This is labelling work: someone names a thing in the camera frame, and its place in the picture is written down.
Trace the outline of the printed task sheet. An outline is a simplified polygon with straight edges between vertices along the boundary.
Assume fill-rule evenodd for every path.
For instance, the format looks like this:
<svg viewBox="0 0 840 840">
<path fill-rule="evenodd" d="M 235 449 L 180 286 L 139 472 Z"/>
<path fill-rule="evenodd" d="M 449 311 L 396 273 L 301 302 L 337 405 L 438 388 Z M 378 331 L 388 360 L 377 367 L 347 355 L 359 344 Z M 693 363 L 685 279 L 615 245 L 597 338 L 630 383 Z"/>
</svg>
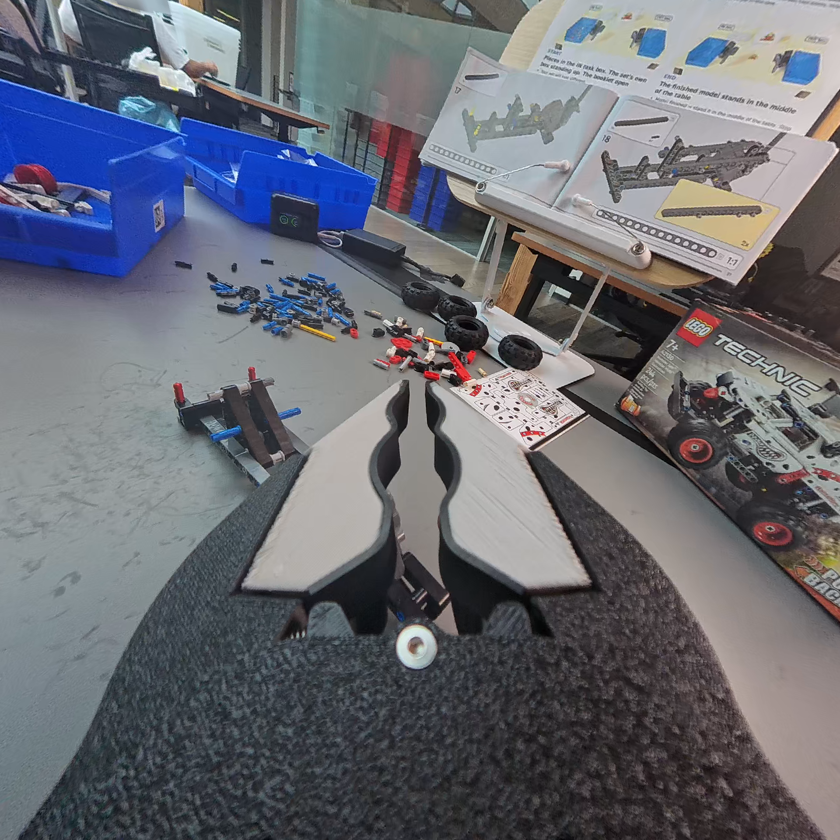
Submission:
<svg viewBox="0 0 840 840">
<path fill-rule="evenodd" d="M 530 70 L 827 140 L 838 2 L 564 2 Z"/>
</svg>

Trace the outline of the open instruction booklet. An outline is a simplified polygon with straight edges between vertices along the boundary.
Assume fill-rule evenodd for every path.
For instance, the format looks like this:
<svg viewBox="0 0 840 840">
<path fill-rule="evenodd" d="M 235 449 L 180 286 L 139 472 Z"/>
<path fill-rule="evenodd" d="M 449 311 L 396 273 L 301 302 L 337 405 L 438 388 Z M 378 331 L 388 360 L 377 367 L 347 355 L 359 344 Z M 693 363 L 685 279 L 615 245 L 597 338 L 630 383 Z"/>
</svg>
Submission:
<svg viewBox="0 0 840 840">
<path fill-rule="evenodd" d="M 469 48 L 420 153 L 525 227 L 645 270 L 736 285 L 837 156 L 834 143 L 508 66 Z"/>
</svg>

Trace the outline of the white book stand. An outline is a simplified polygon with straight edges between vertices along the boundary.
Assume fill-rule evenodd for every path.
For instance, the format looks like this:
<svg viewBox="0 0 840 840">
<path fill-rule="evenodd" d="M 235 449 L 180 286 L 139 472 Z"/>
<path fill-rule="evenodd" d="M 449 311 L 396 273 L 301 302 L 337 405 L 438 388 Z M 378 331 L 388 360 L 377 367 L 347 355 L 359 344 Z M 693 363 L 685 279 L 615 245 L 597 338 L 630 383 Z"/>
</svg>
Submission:
<svg viewBox="0 0 840 840">
<path fill-rule="evenodd" d="M 492 243 L 492 250 L 490 255 L 490 267 L 488 269 L 485 288 L 482 292 L 481 303 L 479 306 L 479 314 L 490 316 L 490 325 L 493 329 L 499 325 L 512 325 L 515 328 L 520 329 L 521 333 L 531 333 L 532 328 L 530 328 L 524 320 L 521 320 L 509 312 L 502 310 L 501 307 L 497 305 L 497 298 L 499 294 L 495 295 L 493 292 L 493 288 L 496 283 L 499 259 L 501 257 L 501 248 L 508 229 L 516 228 L 520 229 L 522 232 L 531 231 L 551 235 L 556 238 L 564 239 L 575 245 L 577 248 L 586 247 L 574 239 L 569 240 L 567 238 L 562 238 L 543 227 L 530 224 L 525 220 L 520 219 L 517 215 L 511 215 L 507 212 L 498 212 L 491 207 L 480 204 L 476 200 L 475 185 L 458 175 L 448 175 L 448 185 L 451 192 L 460 203 L 490 216 L 490 223 L 486 229 L 485 239 L 487 243 Z M 609 255 L 603 254 L 601 252 L 602 241 L 600 239 L 594 239 L 593 244 L 595 244 L 595 249 L 587 249 L 590 249 L 591 251 L 596 252 L 596 254 L 606 257 L 609 260 L 613 260 L 616 263 L 620 263 L 634 269 L 641 270 L 648 268 L 652 262 L 652 258 L 658 256 L 651 255 L 648 265 L 645 268 L 638 268 L 629 266 L 619 260 L 611 259 Z M 579 355 L 572 350 L 572 345 L 576 341 L 586 318 L 595 304 L 596 299 L 600 295 L 604 286 L 607 285 L 605 283 L 606 275 L 594 277 L 594 279 L 595 284 L 593 287 L 589 288 L 589 297 L 572 329 L 570 336 L 560 342 L 560 352 L 556 355 L 546 353 L 542 358 L 541 364 L 535 370 L 536 375 L 548 385 L 560 388 L 577 382 L 582 382 L 584 379 L 587 379 L 595 374 L 594 365 L 584 356 Z"/>
</svg>

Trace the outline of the toy set box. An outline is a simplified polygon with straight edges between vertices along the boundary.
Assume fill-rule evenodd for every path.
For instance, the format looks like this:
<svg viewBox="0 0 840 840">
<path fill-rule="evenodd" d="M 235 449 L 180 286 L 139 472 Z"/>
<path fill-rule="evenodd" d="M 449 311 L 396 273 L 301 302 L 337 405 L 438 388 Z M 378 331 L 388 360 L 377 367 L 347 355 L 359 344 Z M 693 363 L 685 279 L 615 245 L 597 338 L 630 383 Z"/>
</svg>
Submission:
<svg viewBox="0 0 840 840">
<path fill-rule="evenodd" d="M 839 618 L 838 353 L 699 300 L 616 407 Z"/>
</svg>

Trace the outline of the pile of red white pieces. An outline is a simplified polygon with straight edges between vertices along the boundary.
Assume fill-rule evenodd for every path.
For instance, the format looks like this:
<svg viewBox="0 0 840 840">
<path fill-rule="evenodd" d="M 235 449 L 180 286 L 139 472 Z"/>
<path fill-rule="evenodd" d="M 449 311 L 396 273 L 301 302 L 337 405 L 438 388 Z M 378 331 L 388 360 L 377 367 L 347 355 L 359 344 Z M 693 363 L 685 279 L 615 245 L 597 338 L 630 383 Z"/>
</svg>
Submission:
<svg viewBox="0 0 840 840">
<path fill-rule="evenodd" d="M 414 370 L 429 382 L 442 382 L 454 386 L 461 386 L 474 379 L 469 366 L 475 360 L 480 350 L 465 352 L 444 337 L 436 339 L 418 328 L 412 331 L 410 325 L 403 319 L 382 322 L 380 328 L 372 332 L 378 340 L 388 339 L 389 343 L 374 359 L 374 363 L 381 368 L 397 367 L 400 371 Z"/>
</svg>

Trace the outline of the stack of red blue bins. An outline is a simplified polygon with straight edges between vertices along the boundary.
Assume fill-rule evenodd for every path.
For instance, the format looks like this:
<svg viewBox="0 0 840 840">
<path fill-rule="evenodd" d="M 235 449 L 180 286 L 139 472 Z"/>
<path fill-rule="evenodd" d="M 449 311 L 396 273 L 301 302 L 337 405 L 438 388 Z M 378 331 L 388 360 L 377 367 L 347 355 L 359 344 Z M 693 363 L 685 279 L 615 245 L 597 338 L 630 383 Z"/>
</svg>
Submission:
<svg viewBox="0 0 840 840">
<path fill-rule="evenodd" d="M 379 207 L 435 233 L 449 233 L 459 225 L 464 207 L 448 185 L 445 171 L 423 164 L 419 148 L 424 138 L 394 124 L 374 120 L 369 135 L 382 161 Z"/>
</svg>

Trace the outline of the partly built toy chassis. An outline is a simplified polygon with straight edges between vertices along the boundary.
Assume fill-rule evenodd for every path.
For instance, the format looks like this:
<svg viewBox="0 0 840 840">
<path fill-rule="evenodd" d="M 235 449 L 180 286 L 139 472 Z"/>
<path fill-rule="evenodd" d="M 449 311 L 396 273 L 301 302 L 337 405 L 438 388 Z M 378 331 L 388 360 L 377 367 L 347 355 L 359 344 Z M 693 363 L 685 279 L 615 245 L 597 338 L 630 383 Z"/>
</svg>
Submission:
<svg viewBox="0 0 840 840">
<path fill-rule="evenodd" d="M 202 431 L 256 486 L 277 484 L 280 497 L 276 507 L 268 514 L 267 523 L 257 527 L 255 547 L 246 552 L 244 568 L 234 584 L 234 590 L 244 595 L 247 594 L 240 591 L 239 584 L 249 562 L 312 448 L 303 450 L 300 440 L 287 429 L 285 421 L 298 416 L 301 410 L 278 411 L 268 393 L 274 383 L 270 377 L 258 378 L 256 370 L 249 368 L 247 382 L 227 385 L 209 393 L 201 402 L 187 400 L 182 384 L 173 386 L 174 405 L 184 429 Z M 396 508 L 394 524 L 400 554 L 395 582 L 387 594 L 388 612 L 399 621 L 433 621 L 449 605 L 450 595 L 414 554 L 403 549 L 403 530 Z"/>
</svg>

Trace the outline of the pile of blue black pins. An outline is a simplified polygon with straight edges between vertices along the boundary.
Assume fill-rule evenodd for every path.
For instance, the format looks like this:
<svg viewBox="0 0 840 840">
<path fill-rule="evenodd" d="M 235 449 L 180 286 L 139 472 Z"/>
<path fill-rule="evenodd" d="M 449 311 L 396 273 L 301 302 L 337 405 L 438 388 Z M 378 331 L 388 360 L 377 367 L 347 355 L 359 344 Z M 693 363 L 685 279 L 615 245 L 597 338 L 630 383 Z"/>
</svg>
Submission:
<svg viewBox="0 0 840 840">
<path fill-rule="evenodd" d="M 209 290 L 217 299 L 216 309 L 223 314 L 247 318 L 264 333 L 289 338 L 297 324 L 334 335 L 360 337 L 355 312 L 343 290 L 326 277 L 310 272 L 303 276 L 282 275 L 274 284 L 263 287 L 242 281 L 225 280 L 211 271 L 206 273 Z"/>
</svg>

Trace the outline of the black power bank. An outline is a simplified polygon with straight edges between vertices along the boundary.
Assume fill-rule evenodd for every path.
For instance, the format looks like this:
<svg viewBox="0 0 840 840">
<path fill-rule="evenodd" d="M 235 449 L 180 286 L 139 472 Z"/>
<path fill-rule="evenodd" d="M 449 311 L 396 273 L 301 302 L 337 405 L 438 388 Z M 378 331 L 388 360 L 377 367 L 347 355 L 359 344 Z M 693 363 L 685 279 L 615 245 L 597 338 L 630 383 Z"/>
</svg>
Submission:
<svg viewBox="0 0 840 840">
<path fill-rule="evenodd" d="M 311 200 L 273 192 L 269 203 L 269 231 L 278 237 L 315 244 L 319 241 L 320 206 Z"/>
</svg>

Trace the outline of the toy sticker sheet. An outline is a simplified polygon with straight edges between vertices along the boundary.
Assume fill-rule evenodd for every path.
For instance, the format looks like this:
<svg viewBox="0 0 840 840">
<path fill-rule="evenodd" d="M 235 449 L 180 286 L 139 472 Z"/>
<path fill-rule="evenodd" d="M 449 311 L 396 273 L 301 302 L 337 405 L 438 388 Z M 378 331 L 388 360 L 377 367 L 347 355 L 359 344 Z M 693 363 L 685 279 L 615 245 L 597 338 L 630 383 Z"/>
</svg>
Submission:
<svg viewBox="0 0 840 840">
<path fill-rule="evenodd" d="M 470 380 L 453 392 L 530 452 L 588 417 L 582 407 L 530 371 L 507 368 Z"/>
</svg>

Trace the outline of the heap of assorted toy parts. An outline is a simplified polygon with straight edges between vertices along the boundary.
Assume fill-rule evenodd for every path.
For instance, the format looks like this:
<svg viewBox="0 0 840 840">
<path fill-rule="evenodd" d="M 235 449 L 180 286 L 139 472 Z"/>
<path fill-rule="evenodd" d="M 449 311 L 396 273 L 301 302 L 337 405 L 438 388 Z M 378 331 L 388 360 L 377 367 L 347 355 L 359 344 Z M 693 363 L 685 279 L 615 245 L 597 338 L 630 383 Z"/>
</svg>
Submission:
<svg viewBox="0 0 840 840">
<path fill-rule="evenodd" d="M 73 213 L 93 215 L 89 198 L 109 205 L 112 197 L 109 190 L 67 182 L 58 182 L 57 190 L 56 193 L 47 193 L 41 185 L 3 182 L 1 198 L 2 203 L 12 207 L 69 217 Z"/>
</svg>

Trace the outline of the black power adapter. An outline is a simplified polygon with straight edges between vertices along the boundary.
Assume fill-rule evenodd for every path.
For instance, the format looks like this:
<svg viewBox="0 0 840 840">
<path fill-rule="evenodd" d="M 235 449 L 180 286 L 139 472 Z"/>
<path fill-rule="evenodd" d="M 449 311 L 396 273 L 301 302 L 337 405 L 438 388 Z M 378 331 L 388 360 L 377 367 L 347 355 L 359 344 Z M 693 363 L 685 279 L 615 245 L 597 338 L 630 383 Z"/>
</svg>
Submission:
<svg viewBox="0 0 840 840">
<path fill-rule="evenodd" d="M 406 257 L 406 246 L 362 228 L 342 231 L 341 249 L 348 256 L 378 266 L 399 267 Z"/>
<path fill-rule="evenodd" d="M 452 296 L 462 297 L 464 294 L 461 287 L 454 286 L 448 282 L 438 281 L 430 276 L 419 275 L 411 266 L 382 266 L 369 259 L 348 255 L 340 248 L 333 248 L 326 245 L 318 245 L 318 247 L 343 262 L 346 266 L 350 266 L 359 271 L 379 286 L 396 294 L 399 298 L 402 296 L 402 288 L 412 281 L 426 282 L 438 289 L 445 298 Z"/>
</svg>

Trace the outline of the grey desk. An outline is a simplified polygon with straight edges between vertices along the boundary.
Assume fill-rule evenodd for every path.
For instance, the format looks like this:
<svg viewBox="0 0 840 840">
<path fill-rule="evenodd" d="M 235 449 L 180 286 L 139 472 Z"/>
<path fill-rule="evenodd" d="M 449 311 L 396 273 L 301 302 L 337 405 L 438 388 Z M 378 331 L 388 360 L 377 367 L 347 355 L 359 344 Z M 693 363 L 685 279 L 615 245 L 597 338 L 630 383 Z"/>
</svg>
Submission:
<svg viewBox="0 0 840 840">
<path fill-rule="evenodd" d="M 357 312 L 399 301 L 325 250 L 285 244 L 191 187 L 183 220 L 128 276 L 2 262 L 2 838 L 17 838 L 91 724 L 143 614 L 254 489 L 177 422 L 192 399 L 276 379 L 311 445 L 391 383 L 365 333 L 276 342 L 216 310 L 206 273 L 249 285 L 309 270 Z M 838 838 L 838 624 L 687 478 L 643 448 L 601 366 L 591 415 L 544 450 L 668 574 L 780 777 Z"/>
</svg>

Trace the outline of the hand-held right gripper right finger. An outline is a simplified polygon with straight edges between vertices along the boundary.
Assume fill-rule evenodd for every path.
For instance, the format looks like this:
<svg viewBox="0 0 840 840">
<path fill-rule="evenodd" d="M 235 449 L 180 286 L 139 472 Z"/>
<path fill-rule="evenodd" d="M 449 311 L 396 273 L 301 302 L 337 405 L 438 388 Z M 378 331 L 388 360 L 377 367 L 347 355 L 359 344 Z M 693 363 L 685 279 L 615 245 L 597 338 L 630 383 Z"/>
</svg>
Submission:
<svg viewBox="0 0 840 840">
<path fill-rule="evenodd" d="M 440 503 L 438 567 L 459 634 L 481 634 L 514 602 L 530 626 L 534 600 L 578 594 L 592 577 L 532 466 L 532 457 L 452 390 L 425 389 Z"/>
</svg>

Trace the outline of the blue plastic bin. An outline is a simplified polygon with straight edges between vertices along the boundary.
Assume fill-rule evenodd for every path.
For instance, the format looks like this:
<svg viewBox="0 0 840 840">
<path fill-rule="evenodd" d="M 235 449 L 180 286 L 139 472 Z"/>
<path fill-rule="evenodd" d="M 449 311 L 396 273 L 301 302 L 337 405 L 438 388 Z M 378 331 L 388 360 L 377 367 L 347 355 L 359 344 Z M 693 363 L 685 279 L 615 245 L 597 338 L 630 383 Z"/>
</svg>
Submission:
<svg viewBox="0 0 840 840">
<path fill-rule="evenodd" d="M 184 152 L 179 133 L 2 81 L 2 183 L 38 164 L 112 197 L 69 217 L 2 203 L 1 257 L 125 276 L 183 217 Z"/>
<path fill-rule="evenodd" d="M 218 127 L 181 121 L 185 173 L 200 193 L 249 224 L 270 223 L 270 200 L 288 194 L 319 207 L 320 228 L 365 224 L 376 179 L 322 153 Z"/>
</svg>

